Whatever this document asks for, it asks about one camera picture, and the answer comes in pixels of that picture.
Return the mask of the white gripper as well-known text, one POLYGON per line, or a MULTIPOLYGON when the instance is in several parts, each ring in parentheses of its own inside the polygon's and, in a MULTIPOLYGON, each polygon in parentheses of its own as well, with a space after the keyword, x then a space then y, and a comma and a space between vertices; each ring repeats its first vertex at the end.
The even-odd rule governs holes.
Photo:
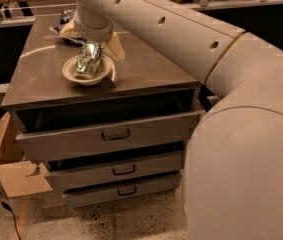
POLYGON ((123 63, 125 60, 125 52, 118 34, 113 32, 113 26, 113 22, 107 17, 78 3, 74 20, 62 24, 60 26, 59 35, 62 38, 75 39, 78 38, 80 34, 80 36, 87 41, 97 43, 107 42, 104 51, 112 59, 123 63))

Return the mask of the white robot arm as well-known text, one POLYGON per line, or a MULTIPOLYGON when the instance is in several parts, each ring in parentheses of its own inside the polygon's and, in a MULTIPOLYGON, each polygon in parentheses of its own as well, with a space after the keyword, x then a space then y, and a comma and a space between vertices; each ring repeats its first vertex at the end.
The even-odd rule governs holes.
POLYGON ((187 145, 189 240, 283 240, 283 51, 168 0, 75 0, 87 38, 112 20, 219 97, 187 145))

